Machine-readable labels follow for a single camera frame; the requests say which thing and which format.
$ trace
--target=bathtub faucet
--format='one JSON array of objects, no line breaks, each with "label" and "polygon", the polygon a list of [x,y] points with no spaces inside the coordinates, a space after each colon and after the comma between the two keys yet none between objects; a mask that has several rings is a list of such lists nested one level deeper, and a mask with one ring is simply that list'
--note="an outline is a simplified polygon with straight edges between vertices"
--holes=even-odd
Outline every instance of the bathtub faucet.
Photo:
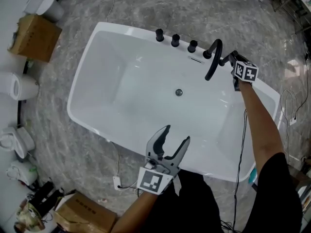
[{"label": "bathtub faucet", "polygon": [[214,41],[214,43],[210,46],[210,48],[203,52],[203,57],[206,59],[210,59],[212,57],[212,52],[216,49],[215,57],[213,59],[212,65],[210,66],[206,76],[205,80],[210,80],[211,77],[214,75],[214,72],[216,71],[216,68],[219,64],[220,57],[222,56],[223,51],[223,42],[220,39],[217,39]]}]

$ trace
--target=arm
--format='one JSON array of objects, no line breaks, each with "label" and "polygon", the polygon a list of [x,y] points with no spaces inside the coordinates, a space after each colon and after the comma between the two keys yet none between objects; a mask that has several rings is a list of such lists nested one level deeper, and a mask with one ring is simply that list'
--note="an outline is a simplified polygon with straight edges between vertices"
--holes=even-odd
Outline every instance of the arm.
[{"label": "arm", "polygon": [[40,230],[44,230],[45,229],[45,226],[44,226],[44,223],[42,222],[41,219],[38,219],[38,224],[37,224],[38,228]]},{"label": "arm", "polygon": [[147,219],[158,195],[144,192],[117,221],[111,233],[137,233]]},{"label": "arm", "polygon": [[261,103],[253,87],[240,81],[241,90],[253,141],[253,151],[257,173],[276,153],[283,152],[283,145],[277,127],[266,108]]}]

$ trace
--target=black wire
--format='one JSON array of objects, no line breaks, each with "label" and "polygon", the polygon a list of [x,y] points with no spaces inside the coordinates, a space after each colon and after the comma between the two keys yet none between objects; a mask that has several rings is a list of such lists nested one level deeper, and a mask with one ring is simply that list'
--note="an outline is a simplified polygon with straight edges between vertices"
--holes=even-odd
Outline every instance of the black wire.
[{"label": "black wire", "polygon": [[245,142],[245,134],[246,134],[246,126],[247,126],[247,113],[246,109],[244,111],[244,128],[243,128],[243,134],[242,134],[242,145],[241,145],[241,154],[240,154],[240,161],[238,166],[238,174],[237,174],[237,180],[236,180],[236,187],[234,192],[234,218],[233,218],[233,226],[232,226],[232,232],[237,232],[234,230],[235,223],[236,223],[236,217],[237,217],[237,192],[239,189],[239,182],[240,182],[240,169],[241,169],[241,162],[242,162],[242,155],[243,155],[243,149],[244,149],[244,142]]},{"label": "black wire", "polygon": [[232,224],[229,223],[229,222],[224,222],[224,221],[221,220],[221,225],[222,225],[222,228],[224,230],[232,231],[234,233],[241,233],[241,231],[234,231],[233,228],[232,228]]},{"label": "black wire", "polygon": [[136,187],[132,187],[132,186],[120,186],[118,185],[119,189],[126,189],[126,188],[132,188],[132,189],[136,189]]},{"label": "black wire", "polygon": [[[47,217],[48,217],[48,214],[50,214],[51,215],[51,219],[50,220],[47,220]],[[47,222],[50,222],[50,221],[52,221],[53,220],[53,215],[50,213],[50,212],[48,212],[43,218],[42,218],[42,222],[44,222],[44,223],[47,223]]]},{"label": "black wire", "polygon": [[132,187],[132,186],[120,186],[118,185],[118,188],[119,189],[126,189],[126,188],[132,188],[132,189],[137,189],[137,197],[139,198],[140,197],[140,193],[139,193],[139,188],[136,188],[136,187]]},{"label": "black wire", "polygon": [[301,104],[301,105],[298,107],[298,109],[296,110],[295,119],[296,119],[296,117],[297,117],[298,110],[305,104],[305,102],[307,101],[308,96],[309,96],[309,68],[308,68],[307,60],[306,60],[306,59],[305,59],[305,62],[306,62],[306,67],[307,67],[307,96],[306,96],[306,99],[302,102],[302,104]]}]

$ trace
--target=white bathtub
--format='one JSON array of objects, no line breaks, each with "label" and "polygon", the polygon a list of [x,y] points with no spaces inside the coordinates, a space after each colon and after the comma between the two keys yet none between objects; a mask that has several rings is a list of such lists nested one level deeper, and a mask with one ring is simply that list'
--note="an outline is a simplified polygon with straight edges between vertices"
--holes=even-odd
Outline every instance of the white bathtub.
[{"label": "white bathtub", "polygon": [[[98,23],[74,77],[68,114],[85,128],[142,155],[150,137],[170,124],[164,145],[167,155],[191,137],[181,168],[235,181],[245,110],[241,93],[233,89],[228,63],[218,66],[206,81],[214,55],[207,60],[204,49],[189,53],[188,45],[180,41],[174,48],[168,36],[157,42],[151,31]],[[274,119],[279,94],[260,80],[253,87]],[[176,89],[183,95],[176,96]],[[240,181],[254,165],[247,125]]]}]

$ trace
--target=black handle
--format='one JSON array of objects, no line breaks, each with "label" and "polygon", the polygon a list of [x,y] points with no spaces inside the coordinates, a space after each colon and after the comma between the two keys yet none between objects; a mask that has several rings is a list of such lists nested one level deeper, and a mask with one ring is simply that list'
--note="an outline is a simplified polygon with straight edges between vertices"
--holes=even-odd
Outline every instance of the black handle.
[{"label": "black handle", "polygon": [[179,37],[178,34],[174,34],[174,35],[172,36],[171,45],[172,45],[174,48],[176,48],[176,47],[179,46],[179,39],[180,39],[180,37]]},{"label": "black handle", "polygon": [[156,40],[157,40],[158,42],[161,42],[161,41],[164,40],[163,30],[162,30],[162,29],[157,29],[157,30],[155,31],[155,34],[156,34]]},{"label": "black handle", "polygon": [[198,42],[197,41],[190,41],[189,47],[188,47],[188,52],[193,53],[195,52],[196,47],[198,46]]}]

